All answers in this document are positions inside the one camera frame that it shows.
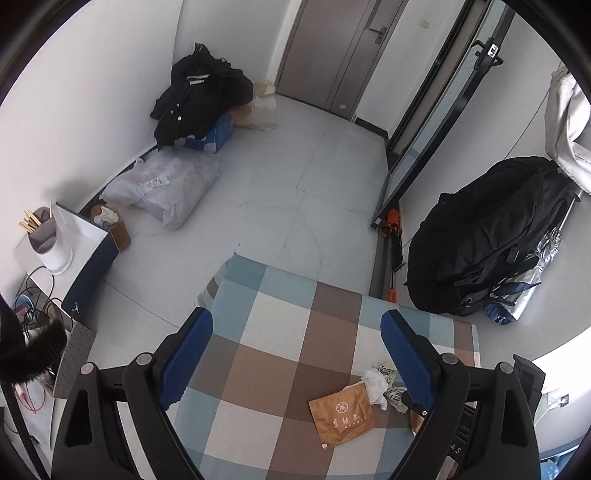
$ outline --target black jacket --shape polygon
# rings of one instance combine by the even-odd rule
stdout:
[[[217,119],[236,105],[252,101],[252,82],[242,70],[215,59],[205,45],[173,65],[170,87],[156,101],[150,117],[158,120],[158,147],[178,138],[203,138]]]

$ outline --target blue cardboard box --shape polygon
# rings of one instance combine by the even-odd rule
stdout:
[[[205,137],[195,138],[193,135],[189,135],[185,138],[179,138],[174,144],[178,147],[193,148],[205,153],[215,153],[230,139],[233,131],[234,121],[232,115],[224,113]]]

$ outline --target chopsticks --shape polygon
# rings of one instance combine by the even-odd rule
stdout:
[[[39,226],[41,226],[41,221],[34,213],[32,213],[32,211],[25,210],[25,216],[22,219],[22,222],[18,222],[18,225],[27,233],[33,233]]]

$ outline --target door frame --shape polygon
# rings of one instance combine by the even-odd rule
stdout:
[[[466,20],[468,18],[468,14],[470,12],[470,9],[472,8],[472,6],[474,5],[474,3],[476,1],[478,1],[478,0],[465,0],[464,1],[464,4],[462,5],[462,9],[460,10],[460,13],[458,14],[458,16],[452,26],[452,29],[449,32],[449,35],[447,36],[447,38],[445,39],[445,42],[441,46],[441,50],[437,54],[437,57],[435,58],[435,61],[433,62],[431,69],[428,71],[428,73],[425,76],[425,79],[423,80],[421,86],[419,87],[416,95],[414,96],[414,98],[411,101],[410,105],[408,106],[407,110],[404,112],[404,115],[402,116],[402,119],[398,123],[396,130],[394,131],[394,133],[392,134],[392,136],[388,140],[388,143],[386,145],[386,154],[388,155],[388,158],[390,158],[391,155],[394,155],[394,147],[396,146],[396,143],[398,142],[398,140],[402,136],[402,133],[404,132],[404,130],[406,129],[406,127],[408,126],[408,124],[412,120],[415,112],[417,111],[419,105],[423,101],[429,88],[431,88],[431,85],[433,84],[435,77],[439,73],[439,70],[441,69],[443,62],[445,61],[445,59],[447,59],[447,56],[449,55],[454,43],[457,41],[457,38],[462,30],[462,27],[464,26],[464,23],[466,22]],[[480,23],[482,22],[482,18],[485,14],[486,14],[486,4],[483,9],[482,15],[480,16],[480,18],[478,20],[478,24],[477,24],[476,28],[478,28],[478,25],[480,25]],[[465,47],[465,49],[462,51],[460,58],[458,59],[457,63],[454,66],[452,74],[445,81],[443,87],[441,88],[440,94],[435,98],[433,105],[431,106],[431,108],[427,112],[426,117],[424,118],[423,122],[419,126],[417,133],[419,132],[421,127],[424,125],[424,123],[427,121],[429,115],[431,114],[431,111],[433,110],[433,108],[435,107],[437,102],[439,101],[441,95],[445,91],[449,82],[452,81],[453,73],[456,71],[458,65],[462,62],[462,59],[464,58],[464,55],[466,54],[466,52],[468,51],[469,48],[470,48],[470,45],[467,45]],[[412,139],[409,142],[409,145],[414,141],[414,138],[416,137],[416,135],[417,134],[415,134],[412,137]],[[402,157],[405,154],[406,150],[407,149],[404,148],[402,150],[402,152],[400,153],[400,155],[398,156],[398,158]],[[397,159],[394,160],[392,165],[388,165],[389,169],[391,169],[395,166],[395,162]]]
[[[395,171],[396,166],[394,166],[384,179],[384,184],[382,186],[382,190],[380,192],[378,204],[376,205],[375,213],[372,217],[371,225],[372,227],[376,228],[381,219],[385,217],[385,215],[396,208],[398,201],[402,197],[402,195],[408,190],[417,176],[421,173],[425,165],[427,165],[428,161],[431,159],[433,154],[437,151],[447,134],[452,129],[453,125],[456,123],[457,119],[464,111],[464,108],[476,92],[478,86],[480,85],[482,79],[485,75],[490,71],[490,69],[498,64],[496,63],[498,59],[498,52],[500,48],[495,52],[493,56],[490,54],[486,54],[486,50],[489,50],[491,47],[491,43],[494,43],[496,46],[501,46],[509,27],[511,26],[511,22],[515,16],[515,10],[513,10],[508,5],[505,7],[505,10],[501,16],[501,19],[497,23],[495,31],[489,41],[486,43],[486,46],[480,52],[479,60],[477,60],[476,66],[474,71],[470,74],[470,78],[468,78],[466,84],[462,87],[462,91],[457,96],[456,100],[454,100],[452,107],[446,113],[441,124],[435,130],[435,133],[431,136],[427,145],[423,148],[421,153],[415,159],[413,166],[409,169],[408,172],[404,175],[401,182],[396,186],[394,191],[390,194],[390,197],[384,202],[385,195],[387,193],[389,180],[392,173]]]
[[[309,0],[302,0],[300,7],[298,9],[297,15],[295,16],[294,23],[291,26],[290,34],[287,37],[287,43],[285,44],[285,49],[283,50],[283,55],[281,56],[281,61],[279,63],[279,69],[278,69],[277,75],[275,77],[274,83],[276,86],[278,86],[279,82],[281,81],[281,76],[283,75],[283,69],[285,67],[285,62],[287,61],[287,56],[289,55],[289,52],[291,49],[291,44],[293,43],[294,37],[296,36],[297,29],[300,25],[301,17],[304,14],[304,9],[306,8],[308,1]],[[320,108],[321,110],[324,110],[326,112],[332,113],[333,115],[336,115],[335,113],[330,112],[330,110],[326,106],[331,105],[333,100],[335,99],[336,93],[339,90],[340,83],[343,80],[343,77],[345,76],[345,73],[347,71],[347,67],[348,67],[349,62],[351,60],[351,57],[353,56],[353,52],[355,52],[355,49],[357,48],[357,45],[359,43],[359,39],[361,38],[361,34],[365,30],[364,25],[367,23],[367,20],[370,17],[372,10],[374,9],[374,7],[370,7],[369,3],[370,2],[368,2],[368,7],[366,8],[365,12],[363,13],[361,20],[359,21],[359,27],[355,31],[355,35],[353,36],[353,40],[351,42],[351,45],[349,46],[347,53],[345,54],[345,59],[343,60],[343,63],[342,63],[342,65],[339,69],[339,72],[335,78],[335,82],[333,84],[333,87],[330,90],[329,97],[328,97],[326,103],[324,104],[324,107],[318,107],[316,105],[313,105],[314,107]],[[355,101],[349,110],[349,115],[346,117],[347,120],[352,121],[354,119],[355,111],[357,110],[357,106],[359,105],[359,102],[361,101],[361,97],[363,96],[363,93],[365,92],[365,89],[367,88],[367,85],[368,85],[369,81],[371,80],[372,75],[374,74],[374,71],[375,71],[376,66],[378,65],[379,59],[382,57],[382,54],[384,53],[386,45],[390,41],[390,37],[392,36],[394,29],[398,25],[398,21],[400,20],[400,17],[402,16],[402,13],[404,12],[404,9],[406,8],[407,4],[408,4],[408,0],[402,0],[402,2],[400,3],[400,7],[398,7],[398,11],[396,12],[396,15],[394,15],[394,18],[392,19],[392,23],[390,23],[390,26],[388,27],[388,32],[386,33],[384,41],[379,46],[378,53],[376,54],[374,61],[372,62],[371,67],[369,68],[368,74],[366,75],[365,79],[363,80],[363,84],[359,90],[359,93],[357,94],[357,97],[355,98]],[[297,98],[294,98],[294,100],[297,100],[298,102],[306,103],[305,101],[299,100]]]

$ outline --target checkered cushion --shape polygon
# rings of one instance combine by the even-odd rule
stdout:
[[[323,450],[308,401],[389,360],[379,325],[390,309],[440,353],[479,366],[476,327],[469,323],[238,255],[221,267],[199,303],[212,312],[213,337],[180,402],[175,428],[211,480],[388,479],[413,439],[407,414],[373,406],[375,429]]]

